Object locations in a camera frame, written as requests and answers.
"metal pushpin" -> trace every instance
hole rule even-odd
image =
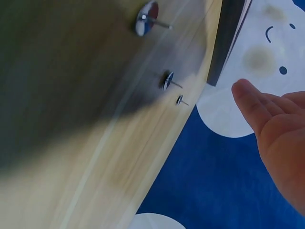
[[[179,106],[181,103],[185,104],[185,105],[188,105],[185,101],[182,100],[183,99],[183,95],[181,94],[178,99],[177,99],[177,102],[176,102],[176,106]]]
[[[181,85],[179,85],[179,84],[177,84],[173,81],[173,72],[167,72],[166,73],[166,78],[163,82],[163,91],[166,91],[166,89],[171,85],[171,83],[180,87],[180,88],[182,88]]]
[[[155,24],[170,30],[173,29],[172,25],[166,24],[162,21],[158,21],[158,14],[159,5],[154,0],[148,2],[145,6],[142,7],[140,12],[138,13],[135,25],[135,31],[140,37],[147,34]]]

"smiley face print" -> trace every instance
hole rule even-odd
[[[305,12],[292,0],[255,0],[216,87],[197,103],[203,122],[226,137],[253,133],[237,108],[231,86],[245,78],[259,90],[282,96],[305,90]]]

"wooden surface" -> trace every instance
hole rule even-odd
[[[0,3],[0,222],[10,229],[126,228],[205,84],[221,0]],[[183,89],[163,93],[175,71]],[[175,106],[180,94],[190,106]]]

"black curved line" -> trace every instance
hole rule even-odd
[[[269,41],[269,43],[271,43],[271,40],[269,39],[268,32],[269,32],[269,30],[271,30],[272,28],[273,28],[273,26],[270,26],[270,27],[266,30],[266,38],[267,38],[267,40]]]

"metal pin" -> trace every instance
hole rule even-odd
[[[173,72],[166,72],[165,76],[166,76],[166,78],[163,82],[163,91],[166,91],[166,89],[170,86],[171,83],[180,88],[183,88],[181,85],[173,82]]]
[[[183,95],[181,94],[178,99],[177,99],[177,102],[176,102],[176,106],[179,106],[181,103],[185,104],[185,105],[188,105],[185,101],[182,100],[183,99]]]
[[[162,21],[158,21],[157,19],[149,17],[148,15],[145,15],[145,14],[142,14],[141,19],[145,22],[150,21],[150,22],[152,22],[156,25],[159,25],[159,26],[161,26],[163,28],[166,28],[166,29],[169,29],[169,30],[173,29],[172,25],[166,24],[165,22],[162,22]]]
[[[152,30],[154,25],[159,25],[170,30],[173,29],[172,25],[157,20],[158,14],[159,4],[155,0],[149,1],[142,7],[137,15],[135,24],[135,31],[138,36],[142,37],[147,34]]]

